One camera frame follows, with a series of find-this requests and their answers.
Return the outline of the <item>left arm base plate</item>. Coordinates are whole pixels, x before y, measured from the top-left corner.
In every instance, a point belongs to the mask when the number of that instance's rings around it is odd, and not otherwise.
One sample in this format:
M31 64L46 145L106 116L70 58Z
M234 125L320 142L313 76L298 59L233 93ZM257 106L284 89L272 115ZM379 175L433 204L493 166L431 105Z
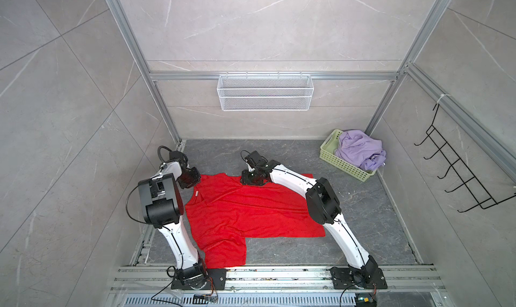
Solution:
M223 290L227 281L227 269L207 269L207 274L197 275L186 279L180 274L180 278L173 281L171 289L181 290Z

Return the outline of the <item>red t-shirt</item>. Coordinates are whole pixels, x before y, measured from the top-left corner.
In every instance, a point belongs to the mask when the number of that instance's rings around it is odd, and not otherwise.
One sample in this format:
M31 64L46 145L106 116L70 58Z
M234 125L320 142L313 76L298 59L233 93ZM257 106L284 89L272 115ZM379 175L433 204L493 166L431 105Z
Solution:
M310 217L306 199L275 183L244 186L239 177L203 175L185 209L209 269L244 265L248 238L325 236Z

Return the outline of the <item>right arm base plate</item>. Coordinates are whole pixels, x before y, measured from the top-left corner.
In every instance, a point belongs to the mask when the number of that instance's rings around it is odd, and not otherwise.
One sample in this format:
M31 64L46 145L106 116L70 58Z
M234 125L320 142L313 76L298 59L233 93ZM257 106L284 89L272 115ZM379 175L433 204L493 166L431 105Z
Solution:
M367 272L353 268L332 267L329 271L333 287L336 290L344 290L345 288L386 290L388 288L383 271L380 268L376 268L373 272Z

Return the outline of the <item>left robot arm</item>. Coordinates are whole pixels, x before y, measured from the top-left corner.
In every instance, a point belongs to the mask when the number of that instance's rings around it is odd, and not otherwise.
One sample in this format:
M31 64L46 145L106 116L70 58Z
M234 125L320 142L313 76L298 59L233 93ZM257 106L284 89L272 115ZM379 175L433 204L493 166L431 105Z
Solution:
M137 185L143 222L165 237L176 260L176 280L192 289L203 288L208 273L185 228L180 190L194 187L199 181L195 167L190 168L182 159L172 159L162 163L153 177Z

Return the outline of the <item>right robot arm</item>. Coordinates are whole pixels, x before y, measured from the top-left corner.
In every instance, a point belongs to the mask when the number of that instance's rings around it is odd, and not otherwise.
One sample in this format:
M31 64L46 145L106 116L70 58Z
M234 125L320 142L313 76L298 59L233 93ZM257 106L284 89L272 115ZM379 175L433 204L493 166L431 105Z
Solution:
M387 288L383 271L349 228L340 202L327 179L308 178L275 161L264 167L248 166L242 171L241 183L244 185L263 186L267 182L287 187L304 197L310 217L322 225L339 245L348 267L333 268L331 273L335 280L341 281L345 287Z

